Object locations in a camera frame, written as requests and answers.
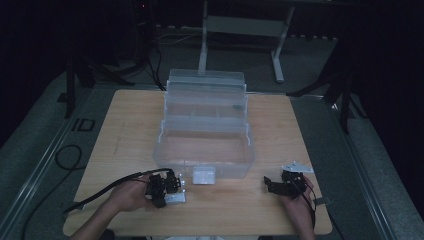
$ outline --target person's wrist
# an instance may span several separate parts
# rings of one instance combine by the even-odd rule
[[[113,218],[122,210],[119,208],[117,204],[114,204],[112,201],[108,199],[105,202],[103,202],[102,205],[100,205],[99,211]]]

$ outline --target dark background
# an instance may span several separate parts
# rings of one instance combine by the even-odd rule
[[[211,11],[261,17],[258,6],[210,1]],[[424,215],[424,3],[408,1],[296,2],[289,34],[338,38],[327,74],[354,67],[356,92],[415,206]],[[47,85],[83,53],[117,64],[119,41],[134,32],[131,1],[2,1],[0,3],[0,146]],[[261,7],[281,3],[261,2]],[[201,26],[199,0],[152,1],[155,23]],[[281,17],[272,8],[276,18]]]

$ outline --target floor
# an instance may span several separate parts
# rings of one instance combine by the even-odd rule
[[[159,30],[159,36],[160,54],[152,51],[151,62],[155,70],[159,66],[157,73],[163,84],[170,69],[197,68],[198,29]],[[272,39],[243,38],[237,42],[237,38],[218,34],[209,39],[208,70],[243,72],[249,92],[278,94],[314,82],[336,44],[335,40],[287,39],[280,57],[285,76],[281,84],[274,81]],[[66,239],[62,233],[65,216],[61,211],[72,204],[83,171],[65,171],[55,160],[66,166],[76,161],[80,161],[79,166],[86,164],[114,92],[122,88],[157,89],[151,73],[147,67],[123,76],[136,83],[134,87],[100,79],[93,89],[78,86],[77,108],[69,119],[63,118],[65,104],[57,102],[65,91],[65,74],[52,81],[0,150],[0,239]],[[343,133],[338,124],[339,110],[321,99],[326,88],[292,98],[321,190],[329,199],[328,211],[334,219],[333,232],[318,239],[422,239],[422,219],[372,124],[351,108],[350,134]],[[93,120],[93,129],[73,129],[77,119]],[[66,147],[71,144],[80,147],[81,156],[76,148]]]

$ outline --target small white object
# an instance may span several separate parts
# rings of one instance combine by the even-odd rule
[[[194,167],[193,184],[215,184],[215,168]]]
[[[167,204],[185,203],[185,191],[180,193],[167,194],[165,196]]]
[[[283,170],[286,170],[289,172],[314,173],[314,169],[297,162],[293,162],[292,164],[287,166],[282,166],[282,168]]]

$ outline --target wooden table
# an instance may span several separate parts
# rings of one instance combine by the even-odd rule
[[[157,169],[153,148],[163,117],[163,92],[119,90],[106,115],[81,180],[75,201],[98,192],[116,179]],[[120,213],[109,225],[121,236],[213,236],[295,234],[277,196],[267,193],[263,177],[280,181],[281,166],[297,161],[311,166],[290,100],[284,95],[251,94],[248,121],[256,161],[244,179],[217,179],[215,185],[193,185],[186,179],[183,204]],[[307,175],[317,197],[314,174]],[[69,213],[64,233],[75,232],[107,197]],[[332,230],[324,205],[317,207],[316,234]]]

